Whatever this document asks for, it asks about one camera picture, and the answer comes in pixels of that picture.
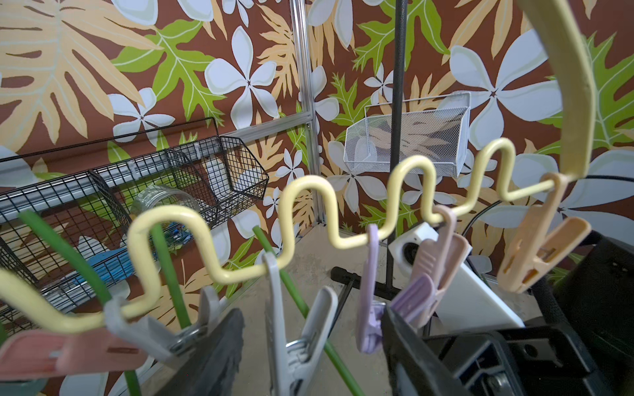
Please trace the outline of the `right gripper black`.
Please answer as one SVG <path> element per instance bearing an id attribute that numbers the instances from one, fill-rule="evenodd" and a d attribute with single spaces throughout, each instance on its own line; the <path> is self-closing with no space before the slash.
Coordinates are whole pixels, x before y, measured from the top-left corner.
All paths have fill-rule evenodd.
<path id="1" fill-rule="evenodd" d="M 426 338 L 475 395 L 631 395 L 633 247 L 593 232 L 593 248 L 555 287 L 538 282 L 543 315 L 525 328 Z"/>

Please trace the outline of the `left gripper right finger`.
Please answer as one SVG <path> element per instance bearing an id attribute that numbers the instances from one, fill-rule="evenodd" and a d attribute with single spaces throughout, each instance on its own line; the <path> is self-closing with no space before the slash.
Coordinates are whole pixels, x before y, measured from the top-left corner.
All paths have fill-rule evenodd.
<path id="1" fill-rule="evenodd" d="M 382 347 L 393 395 L 468 395 L 414 330 L 390 307 L 381 319 Z"/>

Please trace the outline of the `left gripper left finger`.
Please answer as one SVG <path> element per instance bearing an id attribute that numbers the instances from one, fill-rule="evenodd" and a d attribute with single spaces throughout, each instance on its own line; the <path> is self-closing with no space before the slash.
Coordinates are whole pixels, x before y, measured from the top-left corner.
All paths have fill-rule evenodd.
<path id="1" fill-rule="evenodd" d="M 244 316 L 233 309 L 158 395 L 230 395 L 244 347 Z"/>

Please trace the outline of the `orange tulip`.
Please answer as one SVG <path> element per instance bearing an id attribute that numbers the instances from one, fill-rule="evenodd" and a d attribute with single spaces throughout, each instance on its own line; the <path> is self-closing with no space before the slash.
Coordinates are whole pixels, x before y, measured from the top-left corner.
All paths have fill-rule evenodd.
<path id="1" fill-rule="evenodd" d="M 65 276 L 63 282 L 59 283 L 60 288 L 68 286 L 74 290 L 79 290 L 80 287 L 86 289 L 89 286 L 92 292 L 89 292 L 88 296 L 96 296 L 101 305 L 105 305 L 105 303 L 112 300 L 112 293 L 97 272 L 87 263 L 80 252 L 57 234 L 41 216 L 36 212 L 23 211 L 18 217 L 31 228 L 32 232 L 43 243 L 47 243 L 74 269 L 73 274 Z"/>

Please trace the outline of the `black metal clothes rack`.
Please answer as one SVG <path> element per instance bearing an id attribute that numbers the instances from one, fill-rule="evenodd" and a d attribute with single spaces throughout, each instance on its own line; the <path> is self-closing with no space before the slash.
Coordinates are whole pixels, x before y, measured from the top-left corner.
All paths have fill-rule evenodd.
<path id="1" fill-rule="evenodd" d="M 405 78 L 405 46 L 406 46 L 406 29 L 408 20 L 408 2 L 406 0 L 396 1 L 395 11 L 395 60 L 394 60 L 394 80 L 393 80 L 393 101 L 391 104 L 391 156 L 390 156 L 390 176 L 396 176 L 396 166 L 400 160 L 400 142 L 401 142 L 401 119 L 403 104 L 403 89 Z M 392 257 L 389 249 L 386 249 L 386 276 L 384 282 L 379 282 L 375 286 L 375 292 L 378 297 L 385 300 L 392 300 L 401 290 L 394 287 L 394 257 Z M 333 322 L 330 332 L 336 328 L 336 323 L 343 313 L 348 297 L 353 288 L 358 288 L 361 281 L 366 280 L 356 273 L 344 270 L 343 267 L 334 267 L 330 271 L 330 279 L 343 285 L 343 290 L 339 294 L 338 307 L 335 312 L 335 321 Z"/>

